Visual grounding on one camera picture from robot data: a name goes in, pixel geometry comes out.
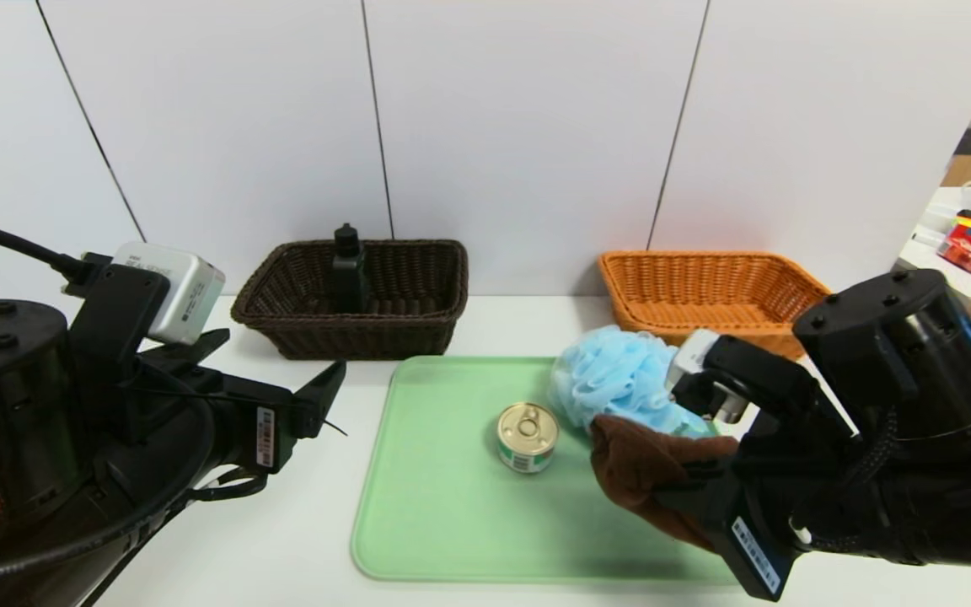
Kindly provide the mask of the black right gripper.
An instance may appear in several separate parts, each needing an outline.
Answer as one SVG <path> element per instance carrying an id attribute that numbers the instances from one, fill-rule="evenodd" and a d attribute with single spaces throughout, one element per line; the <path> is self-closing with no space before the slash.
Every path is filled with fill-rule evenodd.
<path id="1" fill-rule="evenodd" d="M 785 507 L 770 481 L 743 468 L 735 438 L 711 437 L 709 444 L 710 458 L 681 464 L 681 479 L 656 486 L 654 499 L 705 528 L 748 596 L 777 603 L 804 553 L 785 531 Z"/>

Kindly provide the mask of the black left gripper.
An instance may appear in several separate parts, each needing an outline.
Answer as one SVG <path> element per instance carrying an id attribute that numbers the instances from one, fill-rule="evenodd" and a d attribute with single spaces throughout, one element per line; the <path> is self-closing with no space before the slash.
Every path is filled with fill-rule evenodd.
<path id="1" fill-rule="evenodd" d="M 181 416 L 181 453 L 205 450 L 204 465 L 236 465 L 276 474 L 290 458 L 294 438 L 284 427 L 292 392 L 280 385 L 228 375 L 200 365 L 230 339 L 228 328 L 204 331 L 193 343 L 164 343 L 137 355 L 142 369 L 181 370 L 188 388 Z M 331 363 L 293 392 L 293 436 L 317 438 L 339 389 L 347 362 Z"/>

